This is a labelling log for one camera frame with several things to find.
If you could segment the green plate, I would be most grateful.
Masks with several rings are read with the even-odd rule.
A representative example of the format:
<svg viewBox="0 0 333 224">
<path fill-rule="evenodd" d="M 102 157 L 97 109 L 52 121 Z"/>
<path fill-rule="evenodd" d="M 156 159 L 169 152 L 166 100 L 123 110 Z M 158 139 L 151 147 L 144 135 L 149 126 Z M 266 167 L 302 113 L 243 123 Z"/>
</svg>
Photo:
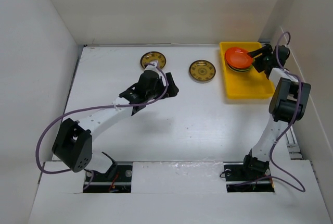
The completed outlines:
<svg viewBox="0 0 333 224">
<path fill-rule="evenodd" d="M 230 69 L 233 70 L 233 71 L 236 71 L 236 72 L 248 72 L 251 69 L 251 67 L 236 68 L 236 67 L 230 66 Z"/>
</svg>

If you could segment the orange plate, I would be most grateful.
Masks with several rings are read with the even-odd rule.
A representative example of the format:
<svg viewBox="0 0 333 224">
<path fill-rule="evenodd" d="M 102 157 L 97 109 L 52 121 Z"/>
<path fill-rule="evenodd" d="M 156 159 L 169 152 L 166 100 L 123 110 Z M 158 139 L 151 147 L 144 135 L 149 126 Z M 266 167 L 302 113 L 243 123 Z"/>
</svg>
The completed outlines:
<svg viewBox="0 0 333 224">
<path fill-rule="evenodd" d="M 253 59 L 248 51 L 240 47 L 231 47 L 225 52 L 227 64 L 234 68 L 245 69 L 252 65 Z"/>
<path fill-rule="evenodd" d="M 230 64 L 227 64 L 227 66 L 232 69 L 232 70 L 235 70 L 237 72 L 247 72 L 249 71 L 251 68 L 252 68 L 252 65 L 248 66 L 248 67 L 245 67 L 245 68 L 237 68 L 235 66 L 232 66 Z"/>
</svg>

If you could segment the black plate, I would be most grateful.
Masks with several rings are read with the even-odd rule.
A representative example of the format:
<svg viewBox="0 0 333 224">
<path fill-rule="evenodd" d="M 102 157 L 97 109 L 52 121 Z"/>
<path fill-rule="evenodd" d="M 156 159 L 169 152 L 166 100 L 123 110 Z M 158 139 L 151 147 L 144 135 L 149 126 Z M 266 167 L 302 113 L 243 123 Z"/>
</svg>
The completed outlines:
<svg viewBox="0 0 333 224">
<path fill-rule="evenodd" d="M 230 67 L 230 70 L 237 73 L 246 73 L 250 71 L 250 69 L 234 69 L 232 67 Z"/>
</svg>

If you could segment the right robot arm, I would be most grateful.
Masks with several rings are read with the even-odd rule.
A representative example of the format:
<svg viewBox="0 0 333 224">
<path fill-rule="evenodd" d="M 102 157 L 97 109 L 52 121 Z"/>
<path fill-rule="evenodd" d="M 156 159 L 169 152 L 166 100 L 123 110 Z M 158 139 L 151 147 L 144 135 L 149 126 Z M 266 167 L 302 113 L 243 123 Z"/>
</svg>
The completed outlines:
<svg viewBox="0 0 333 224">
<path fill-rule="evenodd" d="M 248 53 L 255 70 L 263 72 L 275 89 L 268 107 L 270 117 L 266 128 L 240 166 L 242 176 L 248 180 L 265 176 L 275 145 L 305 113 L 311 85 L 301 82 L 297 75 L 284 68 L 289 55 L 289 48 L 283 45 L 272 48 L 269 44 Z"/>
</svg>

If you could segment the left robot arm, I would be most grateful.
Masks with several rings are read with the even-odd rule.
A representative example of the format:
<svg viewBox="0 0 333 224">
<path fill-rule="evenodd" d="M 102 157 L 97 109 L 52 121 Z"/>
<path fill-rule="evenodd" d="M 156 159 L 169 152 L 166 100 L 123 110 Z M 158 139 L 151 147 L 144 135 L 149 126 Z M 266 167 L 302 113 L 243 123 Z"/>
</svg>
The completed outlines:
<svg viewBox="0 0 333 224">
<path fill-rule="evenodd" d="M 167 85 L 158 72 L 144 71 L 137 83 L 120 93 L 111 108 L 101 109 L 86 118 L 74 121 L 66 119 L 60 125 L 52 152 L 73 172 L 93 170 L 104 180 L 116 175 L 116 162 L 105 152 L 93 150 L 93 142 L 99 135 L 117 122 L 131 117 L 151 100 L 177 96 L 179 89 L 172 74 L 166 73 Z"/>
</svg>

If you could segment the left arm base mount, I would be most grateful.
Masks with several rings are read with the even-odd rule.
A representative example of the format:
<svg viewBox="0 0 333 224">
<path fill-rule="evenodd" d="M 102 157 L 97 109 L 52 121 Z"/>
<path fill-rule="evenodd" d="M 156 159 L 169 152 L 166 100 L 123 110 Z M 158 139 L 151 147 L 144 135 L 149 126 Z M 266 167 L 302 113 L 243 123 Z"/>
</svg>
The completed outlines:
<svg viewBox="0 0 333 224">
<path fill-rule="evenodd" d="M 102 157 L 111 163 L 108 171 L 94 171 L 91 177 L 87 170 L 83 193 L 131 193 L 133 162 L 115 161 L 105 152 L 102 152 Z"/>
</svg>

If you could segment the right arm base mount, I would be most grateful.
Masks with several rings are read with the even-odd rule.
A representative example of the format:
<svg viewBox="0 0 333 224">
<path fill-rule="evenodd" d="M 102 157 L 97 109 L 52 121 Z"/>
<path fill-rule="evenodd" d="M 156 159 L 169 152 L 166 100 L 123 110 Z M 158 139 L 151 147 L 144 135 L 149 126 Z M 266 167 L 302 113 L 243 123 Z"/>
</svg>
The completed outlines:
<svg viewBox="0 0 333 224">
<path fill-rule="evenodd" d="M 269 162 L 260 161 L 249 153 L 243 161 L 225 162 L 220 178 L 225 180 L 228 193 L 274 193 L 270 175 Z"/>
</svg>

